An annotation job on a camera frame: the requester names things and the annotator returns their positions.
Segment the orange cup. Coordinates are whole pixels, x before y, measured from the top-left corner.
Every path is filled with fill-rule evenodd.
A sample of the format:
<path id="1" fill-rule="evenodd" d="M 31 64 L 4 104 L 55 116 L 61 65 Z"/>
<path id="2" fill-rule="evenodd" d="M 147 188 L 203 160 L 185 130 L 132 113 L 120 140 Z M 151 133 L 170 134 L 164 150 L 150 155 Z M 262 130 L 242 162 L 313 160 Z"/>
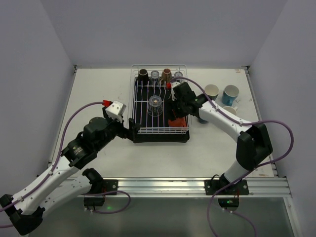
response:
<path id="1" fill-rule="evenodd" d="M 173 110 L 168 117 L 168 125 L 169 127 L 187 127 L 185 117 L 177 117 Z"/>

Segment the clear faceted glass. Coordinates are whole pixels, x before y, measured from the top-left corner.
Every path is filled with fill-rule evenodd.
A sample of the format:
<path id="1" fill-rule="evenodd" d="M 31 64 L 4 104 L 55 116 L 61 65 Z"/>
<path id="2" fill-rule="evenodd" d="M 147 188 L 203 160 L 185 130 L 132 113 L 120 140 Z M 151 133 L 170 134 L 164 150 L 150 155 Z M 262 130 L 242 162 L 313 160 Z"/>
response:
<path id="1" fill-rule="evenodd" d="M 158 117 L 163 112 L 163 100 L 160 96 L 153 95 L 149 98 L 147 104 L 148 114 L 152 117 Z"/>

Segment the grey-blue faceted cup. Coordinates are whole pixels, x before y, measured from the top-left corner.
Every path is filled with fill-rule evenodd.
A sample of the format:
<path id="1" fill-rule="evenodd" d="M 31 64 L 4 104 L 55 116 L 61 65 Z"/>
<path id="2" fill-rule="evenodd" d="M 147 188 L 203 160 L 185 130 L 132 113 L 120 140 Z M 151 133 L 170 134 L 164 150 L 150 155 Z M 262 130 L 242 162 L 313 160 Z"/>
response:
<path id="1" fill-rule="evenodd" d="M 214 84 L 208 84 L 204 88 L 205 93 L 209 96 L 209 98 L 215 101 L 219 95 L 219 88 Z"/>

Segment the white faceted cup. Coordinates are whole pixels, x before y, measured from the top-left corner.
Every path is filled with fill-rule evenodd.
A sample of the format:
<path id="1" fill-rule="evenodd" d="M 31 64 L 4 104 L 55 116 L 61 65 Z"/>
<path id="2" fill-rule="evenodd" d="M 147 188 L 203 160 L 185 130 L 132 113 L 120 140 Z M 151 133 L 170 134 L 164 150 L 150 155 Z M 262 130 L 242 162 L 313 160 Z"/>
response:
<path id="1" fill-rule="evenodd" d="M 224 106 L 223 109 L 228 111 L 229 113 L 233 114 L 234 116 L 237 116 L 236 108 L 231 107 L 231 106 Z"/>

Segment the dark blue mug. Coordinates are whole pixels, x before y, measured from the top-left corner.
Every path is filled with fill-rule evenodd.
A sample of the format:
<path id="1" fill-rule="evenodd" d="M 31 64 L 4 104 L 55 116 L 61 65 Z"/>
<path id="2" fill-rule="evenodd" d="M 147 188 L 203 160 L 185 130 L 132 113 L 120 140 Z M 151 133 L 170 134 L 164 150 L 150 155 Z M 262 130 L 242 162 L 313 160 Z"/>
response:
<path id="1" fill-rule="evenodd" d="M 227 85 L 223 90 L 222 103 L 226 106 L 231 106 L 238 96 L 239 88 L 235 85 Z"/>

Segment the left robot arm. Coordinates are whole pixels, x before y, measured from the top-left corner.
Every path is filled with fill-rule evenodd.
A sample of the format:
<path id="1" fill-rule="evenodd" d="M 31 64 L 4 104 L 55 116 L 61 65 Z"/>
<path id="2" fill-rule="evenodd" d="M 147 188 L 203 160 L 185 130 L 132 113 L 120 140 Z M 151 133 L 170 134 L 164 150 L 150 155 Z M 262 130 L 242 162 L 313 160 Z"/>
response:
<path id="1" fill-rule="evenodd" d="M 133 119 L 129 119 L 129 128 L 125 128 L 121 122 L 111 118 L 92 118 L 62 150 L 60 158 L 36 180 L 14 195 L 0 198 L 11 225 L 20 235 L 27 235 L 57 206 L 81 194 L 95 196 L 101 193 L 104 190 L 103 178 L 93 168 L 84 170 L 69 185 L 61 184 L 94 160 L 115 137 L 133 141 L 140 127 Z"/>

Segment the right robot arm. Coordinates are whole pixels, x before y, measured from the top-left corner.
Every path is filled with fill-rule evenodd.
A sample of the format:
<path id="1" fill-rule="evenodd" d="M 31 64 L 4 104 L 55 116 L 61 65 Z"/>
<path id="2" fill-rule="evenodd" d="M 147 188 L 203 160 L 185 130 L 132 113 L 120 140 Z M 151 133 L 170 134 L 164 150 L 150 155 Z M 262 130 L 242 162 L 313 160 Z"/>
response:
<path id="1" fill-rule="evenodd" d="M 267 127 L 264 124 L 247 125 L 242 120 L 214 102 L 209 102 L 204 94 L 197 96 L 188 83 L 172 82 L 172 98 L 168 100 L 172 119 L 192 115 L 212 123 L 228 134 L 237 144 L 236 160 L 218 180 L 210 181 L 215 191 L 226 193 L 227 186 L 237 183 L 237 178 L 254 170 L 272 151 Z"/>

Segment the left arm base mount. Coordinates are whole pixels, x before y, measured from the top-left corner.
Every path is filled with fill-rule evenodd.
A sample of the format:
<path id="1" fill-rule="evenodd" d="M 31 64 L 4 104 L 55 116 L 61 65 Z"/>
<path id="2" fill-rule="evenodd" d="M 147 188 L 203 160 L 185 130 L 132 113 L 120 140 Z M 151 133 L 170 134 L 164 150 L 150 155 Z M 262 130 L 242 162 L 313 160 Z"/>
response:
<path id="1" fill-rule="evenodd" d="M 119 181 L 117 179 L 104 179 L 94 168 L 88 168 L 83 173 L 89 180 L 91 187 L 88 194 L 101 194 L 111 192 L 109 195 L 116 195 Z"/>

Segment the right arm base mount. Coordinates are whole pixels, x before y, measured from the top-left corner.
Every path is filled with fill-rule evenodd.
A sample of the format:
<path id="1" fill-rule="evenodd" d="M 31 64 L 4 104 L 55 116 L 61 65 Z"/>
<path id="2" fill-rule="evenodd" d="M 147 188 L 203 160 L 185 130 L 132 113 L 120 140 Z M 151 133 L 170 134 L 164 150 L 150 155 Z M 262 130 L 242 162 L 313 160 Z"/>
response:
<path id="1" fill-rule="evenodd" d="M 212 178 L 204 180 L 205 194 L 216 195 L 249 195 L 248 183 L 246 180 L 240 180 L 230 183 L 224 175 L 215 174 Z"/>

